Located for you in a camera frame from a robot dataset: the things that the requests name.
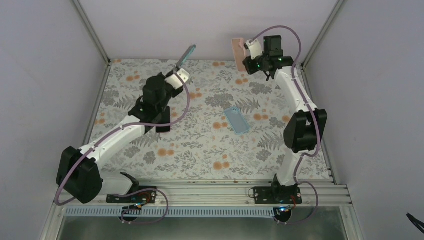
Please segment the magenta smartphone black screen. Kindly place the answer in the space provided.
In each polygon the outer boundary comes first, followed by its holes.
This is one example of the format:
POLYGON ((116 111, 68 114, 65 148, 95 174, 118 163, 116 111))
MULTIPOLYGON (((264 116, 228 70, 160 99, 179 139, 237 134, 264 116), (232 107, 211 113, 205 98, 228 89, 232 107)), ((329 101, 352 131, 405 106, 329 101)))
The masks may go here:
MULTIPOLYGON (((161 114, 161 119, 158 123, 160 125, 163 125, 163 124, 169 124, 170 122, 171 122, 171 108, 167 106, 164 112, 161 114)), ((155 131, 158 134, 169 133, 171 131, 171 127, 170 126, 156 127, 155 131)))

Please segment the pink phone case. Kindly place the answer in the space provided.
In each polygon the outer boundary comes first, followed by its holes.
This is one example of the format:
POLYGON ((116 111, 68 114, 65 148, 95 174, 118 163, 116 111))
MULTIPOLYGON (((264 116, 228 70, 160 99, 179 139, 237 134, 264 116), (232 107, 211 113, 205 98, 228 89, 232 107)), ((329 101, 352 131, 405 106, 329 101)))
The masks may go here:
POLYGON ((236 68, 239 72, 246 72, 246 67, 243 64, 243 61, 246 58, 246 49, 244 47, 244 44, 245 40, 243 38, 233 38, 231 40, 233 56, 236 68))

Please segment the light blue phone case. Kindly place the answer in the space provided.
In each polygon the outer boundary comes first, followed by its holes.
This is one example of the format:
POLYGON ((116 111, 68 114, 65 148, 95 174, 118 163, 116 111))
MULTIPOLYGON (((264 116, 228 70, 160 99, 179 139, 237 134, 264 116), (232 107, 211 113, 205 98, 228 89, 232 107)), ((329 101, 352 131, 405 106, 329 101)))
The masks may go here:
POLYGON ((236 135, 245 134, 250 130, 250 126, 238 107, 232 106, 223 112, 236 135))

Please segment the teal smartphone black screen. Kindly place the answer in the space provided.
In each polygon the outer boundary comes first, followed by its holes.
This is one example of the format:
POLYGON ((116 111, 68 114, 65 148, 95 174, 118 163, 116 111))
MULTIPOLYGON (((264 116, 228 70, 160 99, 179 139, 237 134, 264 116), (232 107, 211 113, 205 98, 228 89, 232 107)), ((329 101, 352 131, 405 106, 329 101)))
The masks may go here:
POLYGON ((196 44, 190 45, 188 49, 184 52, 184 54, 180 57, 180 59, 177 61, 177 63, 175 64, 175 67, 177 69, 180 69, 195 50, 196 50, 196 44))

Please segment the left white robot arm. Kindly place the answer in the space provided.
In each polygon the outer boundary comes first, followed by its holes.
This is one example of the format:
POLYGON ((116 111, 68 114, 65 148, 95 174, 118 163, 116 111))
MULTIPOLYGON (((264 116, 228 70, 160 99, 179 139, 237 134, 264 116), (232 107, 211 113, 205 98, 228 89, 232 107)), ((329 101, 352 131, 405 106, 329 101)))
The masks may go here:
POLYGON ((58 189, 54 203, 66 205, 73 200, 86 204, 98 195, 120 196, 131 203, 139 197, 138 181, 125 172, 102 173, 104 165, 132 141, 156 129, 167 132, 188 113, 187 103, 183 114, 171 121, 168 106, 181 92, 189 94, 187 82, 190 74, 175 67, 167 75, 159 73, 147 79, 142 96, 136 100, 128 115, 107 133, 79 148, 68 147, 61 155, 56 183, 58 189))

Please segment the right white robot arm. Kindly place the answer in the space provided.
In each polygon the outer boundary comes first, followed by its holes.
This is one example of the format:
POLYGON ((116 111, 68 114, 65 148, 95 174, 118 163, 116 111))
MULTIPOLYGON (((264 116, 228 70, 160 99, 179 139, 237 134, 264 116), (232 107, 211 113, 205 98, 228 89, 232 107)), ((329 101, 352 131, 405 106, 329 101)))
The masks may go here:
POLYGON ((319 153, 328 114, 306 93, 295 61, 284 56, 281 36, 266 36, 263 43, 250 39, 242 47, 250 53, 242 62, 247 73, 263 72, 268 80, 274 80, 293 114, 283 132, 283 141, 292 152, 284 158, 282 171, 274 176, 268 191, 274 202, 282 204, 297 195, 297 172, 303 159, 319 153))

